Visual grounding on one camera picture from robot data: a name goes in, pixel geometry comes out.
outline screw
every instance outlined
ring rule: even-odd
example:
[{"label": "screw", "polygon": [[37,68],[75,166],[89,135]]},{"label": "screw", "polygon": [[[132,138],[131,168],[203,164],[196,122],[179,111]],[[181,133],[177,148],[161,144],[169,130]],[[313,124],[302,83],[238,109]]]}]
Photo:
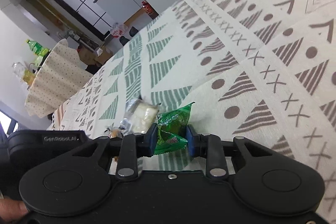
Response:
[{"label": "screw", "polygon": [[118,174],[122,177],[129,177],[134,174],[134,170],[131,168],[122,168],[118,171]]},{"label": "screw", "polygon": [[214,177],[222,177],[226,175],[226,171],[222,168],[214,168],[210,170],[210,175]]},{"label": "screw", "polygon": [[169,179],[177,179],[177,175],[175,175],[175,174],[170,174],[170,175],[168,175],[168,178],[169,178]]}]

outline green snack package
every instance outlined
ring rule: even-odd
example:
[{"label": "green snack package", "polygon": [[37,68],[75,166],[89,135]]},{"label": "green snack package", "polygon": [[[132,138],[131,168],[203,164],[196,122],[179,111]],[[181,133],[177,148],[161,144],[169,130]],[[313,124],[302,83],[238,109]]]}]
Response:
[{"label": "green snack package", "polygon": [[154,155],[184,149],[188,143],[185,129],[194,102],[177,110],[157,115],[157,143]]}]

